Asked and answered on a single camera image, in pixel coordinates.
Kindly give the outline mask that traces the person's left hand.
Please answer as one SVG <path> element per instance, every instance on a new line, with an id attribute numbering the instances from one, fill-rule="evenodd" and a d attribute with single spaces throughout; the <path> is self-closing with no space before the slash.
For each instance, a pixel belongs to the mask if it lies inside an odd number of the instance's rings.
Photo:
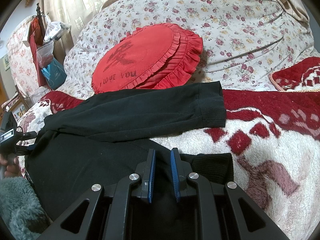
<path id="1" fill-rule="evenodd" d="M 4 156 L 1 154 L 1 165 L 5 167 L 5 171 L 4 171 L 5 178 L 22 176 L 22 172 L 19 166 L 19 160 L 17 157 L 13 160 L 12 164 L 9 165 L 7 159 L 5 159 Z"/>

